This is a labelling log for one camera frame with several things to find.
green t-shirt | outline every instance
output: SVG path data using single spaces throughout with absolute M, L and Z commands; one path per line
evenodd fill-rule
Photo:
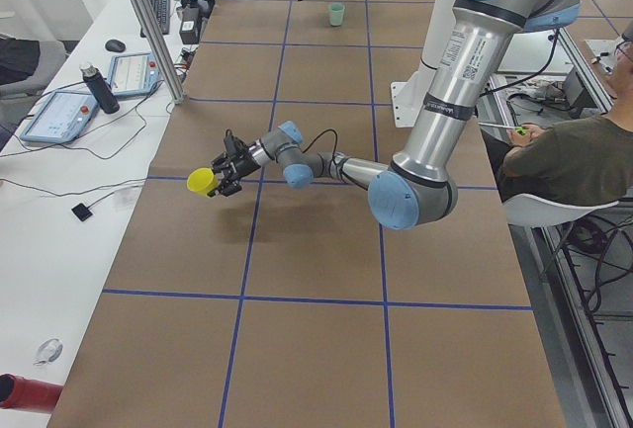
M 507 166 L 519 177 L 503 174 Z M 617 201 L 633 186 L 633 132 L 605 117 L 554 125 L 506 158 L 501 198 L 530 193 L 574 206 Z

metal frame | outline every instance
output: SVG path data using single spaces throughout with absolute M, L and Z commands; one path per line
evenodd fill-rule
M 140 25 L 145 31 L 151 51 L 154 53 L 156 63 L 162 72 L 165 82 L 171 92 L 171 97 L 176 104 L 180 104 L 185 97 L 182 83 L 174 68 L 171 54 L 162 36 L 158 21 L 154 15 L 149 0 L 130 0 L 135 9 Z
M 555 240 L 550 231 L 544 231 L 543 234 L 550 248 L 558 246 L 555 245 Z M 591 327 L 588 319 L 585 317 L 583 302 L 576 289 L 576 283 L 570 272 L 565 269 L 566 262 L 561 263 L 562 258 L 563 257 L 560 253 L 555 255 L 555 268 L 557 270 L 561 286 L 563 287 L 565 298 L 567 300 L 570 313 L 574 319 L 579 337 L 583 342 L 583 349 L 585 350 L 586 356 L 589 360 L 589 366 L 591 367 L 593 378 L 600 393 L 602 394 L 604 407 L 614 428 L 630 428 L 626 414 L 619 403 L 618 395 L 613 387 L 608 369 L 604 365 L 602 352 L 593 333 L 593 328 Z
M 602 84 L 597 77 L 595 77 L 589 64 L 585 60 L 585 57 L 565 28 L 561 29 L 559 42 L 576 68 L 581 81 L 585 84 L 585 87 L 587 87 L 595 105 L 603 113 L 611 110 L 611 107 L 613 107 L 613 99 L 609 96 L 606 90 L 604 90 L 604 87 L 602 87 Z

red cylinder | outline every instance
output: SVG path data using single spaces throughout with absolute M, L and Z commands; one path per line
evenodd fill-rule
M 0 376 L 0 408 L 52 413 L 62 389 L 62 385 L 5 374 Z

hand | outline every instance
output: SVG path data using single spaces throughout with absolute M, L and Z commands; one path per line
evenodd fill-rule
M 532 142 L 532 133 L 528 131 L 526 134 L 520 134 L 515 129 L 509 129 L 507 135 L 510 138 L 510 143 L 514 146 L 527 146 Z
M 529 134 L 532 139 L 539 137 L 541 134 L 543 134 L 546 131 L 535 124 L 523 124 L 521 125 L 521 127 L 527 130 L 527 134 Z

white chair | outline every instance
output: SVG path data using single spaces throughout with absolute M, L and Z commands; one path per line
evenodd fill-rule
M 563 228 L 561 239 L 552 253 L 552 258 L 541 272 L 541 278 L 543 278 L 549 266 L 556 259 L 556 255 L 567 241 L 567 237 L 569 237 L 574 228 L 574 222 L 593 211 L 611 208 L 617 204 L 618 201 L 598 206 L 570 206 L 548 201 L 532 194 L 519 194 L 505 201 L 503 207 L 505 208 L 507 223 L 510 225 L 537 228 L 551 227 L 564 223 L 569 224 L 567 228 Z

